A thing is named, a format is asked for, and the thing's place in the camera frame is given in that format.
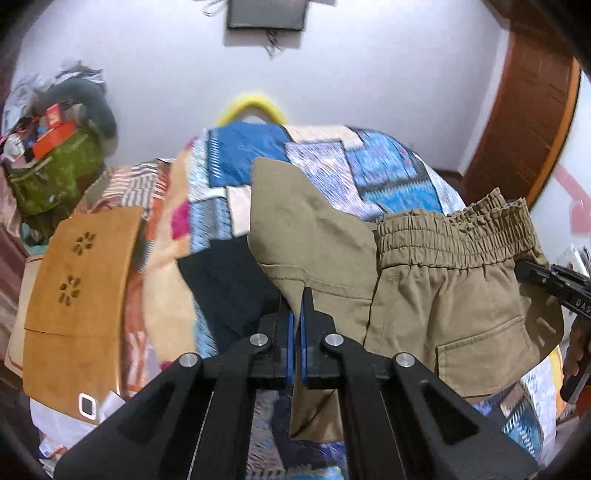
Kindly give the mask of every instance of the yellow hanger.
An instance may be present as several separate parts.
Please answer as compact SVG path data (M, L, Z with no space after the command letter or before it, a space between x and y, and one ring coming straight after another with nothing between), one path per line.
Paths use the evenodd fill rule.
M224 112L220 120L217 121L217 125L219 127L227 125L238 118L238 116L247 108L258 108L266 114L273 123L287 125L287 120L283 116L283 113L281 113L281 111L269 99L260 95L246 95L235 100L228 110Z

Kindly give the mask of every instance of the metal screw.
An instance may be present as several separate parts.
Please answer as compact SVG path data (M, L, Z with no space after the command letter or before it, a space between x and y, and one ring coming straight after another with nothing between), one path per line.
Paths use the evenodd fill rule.
M339 346L342 345L345 339L342 335L338 333L329 333L325 338L324 341L328 343L330 346Z
M197 365L197 362L199 362L199 357L197 355L195 355L194 353L184 353L181 355L181 358L178 360L178 362L183 367L190 368L193 365Z
M251 336L251 343L254 346L263 346L269 341L269 337L264 333L255 333Z
M408 368L414 365L414 357L410 353L399 353L396 355L396 363L401 367Z

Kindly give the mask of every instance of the hand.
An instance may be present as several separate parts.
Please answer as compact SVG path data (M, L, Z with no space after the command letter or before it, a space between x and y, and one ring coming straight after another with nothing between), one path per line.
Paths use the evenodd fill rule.
M583 348L586 346L582 345L584 333L583 322L577 317L570 329L569 348L566 350L566 358L562 367L565 380L571 375L579 373L579 362L583 358Z

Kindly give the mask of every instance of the wall-mounted frame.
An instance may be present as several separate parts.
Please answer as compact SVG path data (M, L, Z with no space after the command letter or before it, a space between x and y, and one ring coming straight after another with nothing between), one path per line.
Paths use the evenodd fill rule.
M301 31L309 0L228 0L228 28Z

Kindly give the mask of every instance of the wooden door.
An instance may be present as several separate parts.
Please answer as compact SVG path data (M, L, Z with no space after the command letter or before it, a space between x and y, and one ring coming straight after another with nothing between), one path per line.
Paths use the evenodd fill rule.
M512 25L495 106L465 175L466 203L497 186L508 200L533 203L566 139L579 76L558 36Z

